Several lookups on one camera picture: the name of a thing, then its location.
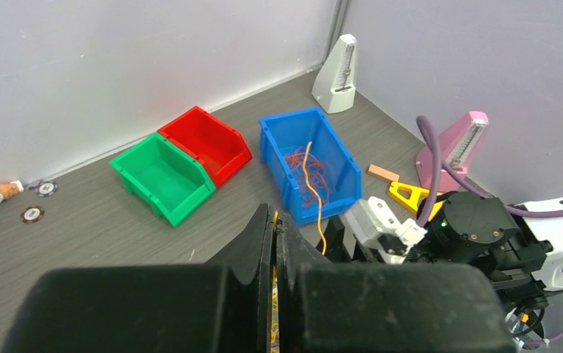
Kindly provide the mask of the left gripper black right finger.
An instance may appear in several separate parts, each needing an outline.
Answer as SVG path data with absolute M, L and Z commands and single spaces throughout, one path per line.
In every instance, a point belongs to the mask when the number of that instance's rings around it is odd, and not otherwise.
M 282 352 L 514 352 L 488 279 L 462 264 L 333 263 L 276 226 Z

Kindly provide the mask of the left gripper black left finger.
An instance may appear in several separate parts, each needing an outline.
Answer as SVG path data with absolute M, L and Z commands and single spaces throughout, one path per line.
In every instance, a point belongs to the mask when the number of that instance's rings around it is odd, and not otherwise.
M 204 263 L 59 268 L 30 288 L 3 352 L 267 352 L 273 214 Z

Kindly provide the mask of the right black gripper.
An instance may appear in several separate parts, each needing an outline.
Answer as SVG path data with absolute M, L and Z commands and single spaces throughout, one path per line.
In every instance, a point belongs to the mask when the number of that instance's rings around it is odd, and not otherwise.
M 351 254 L 347 244 L 351 237 L 346 235 L 346 227 L 338 215 L 328 219 L 323 231 L 325 240 L 320 240 L 316 246 L 319 252 L 325 251 L 324 257 L 333 263 L 373 263 L 374 257 L 369 256 L 367 248 L 355 240 L 354 250 Z

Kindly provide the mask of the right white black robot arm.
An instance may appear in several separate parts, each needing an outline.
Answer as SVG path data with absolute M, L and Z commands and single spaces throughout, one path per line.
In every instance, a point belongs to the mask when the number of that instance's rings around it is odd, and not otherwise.
M 505 311 L 541 310 L 563 292 L 563 198 L 504 204 L 451 191 L 423 226 L 399 221 L 383 199 L 360 199 L 327 223 L 318 250 L 333 262 L 461 263 L 480 270 Z

